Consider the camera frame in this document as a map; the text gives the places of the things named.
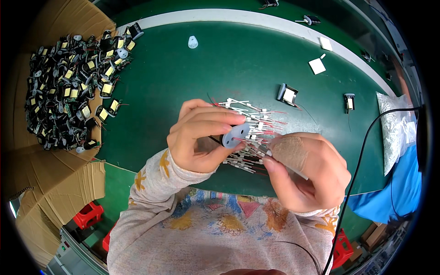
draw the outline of red plastic stool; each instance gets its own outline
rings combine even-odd
[[[331,269],[342,266],[352,255],[354,251],[352,245],[348,241],[347,236],[344,233],[344,229],[337,235],[336,245],[333,251],[333,267]]]
[[[110,231],[107,234],[107,236],[103,239],[103,248],[107,252],[109,252],[110,232],[113,230],[113,228],[114,228],[114,226],[110,229]]]
[[[73,217],[73,220],[81,229],[86,229],[102,221],[102,213],[104,213],[104,208],[91,202],[84,206],[84,208]]]

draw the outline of floral sweater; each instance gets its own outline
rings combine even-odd
[[[214,172],[181,169],[168,149],[150,158],[110,233],[109,273],[217,275],[249,268],[317,274],[304,249],[324,269],[339,207],[293,213],[276,198],[188,187]]]

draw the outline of cardboard flap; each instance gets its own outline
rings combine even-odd
[[[55,255],[61,226],[86,204],[104,197],[104,182],[104,163],[91,162],[44,195],[25,192],[15,225],[38,264],[46,266]]]
[[[14,198],[28,189],[34,189],[36,196],[44,194],[47,189],[86,165],[98,153],[98,148],[81,154],[75,150],[44,151],[36,136],[26,130],[24,105],[32,51],[42,45],[56,45],[60,37],[67,34],[80,34],[84,39],[91,35],[99,38],[106,29],[114,31],[114,23],[87,0],[49,0],[30,26],[11,69],[5,91],[2,92],[3,111],[7,114],[2,116],[1,123],[2,168],[10,171],[3,184],[4,197]],[[102,102],[102,98],[95,96],[89,102],[90,109],[94,112]],[[92,139],[102,142],[98,127],[92,130]]]

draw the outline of finger bandage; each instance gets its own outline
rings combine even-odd
[[[300,137],[282,137],[271,143],[269,149],[271,150],[274,159],[304,177],[301,172],[304,169],[308,152],[304,150]]]

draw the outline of wire bundle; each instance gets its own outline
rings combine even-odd
[[[271,118],[271,115],[273,113],[285,113],[255,107],[249,103],[249,100],[238,101],[232,98],[228,98],[226,102],[213,103],[213,105],[232,109],[239,114],[245,115],[246,122],[250,127],[249,134],[246,138],[239,139],[246,144],[246,147],[238,152],[230,154],[223,163],[252,174],[263,174],[257,170],[265,171],[266,169],[261,166],[256,166],[263,164],[262,157],[264,156],[264,153],[261,152],[258,147],[269,144],[270,139],[272,139],[273,136],[282,134],[284,129],[283,125],[286,125],[287,123],[276,121]]]

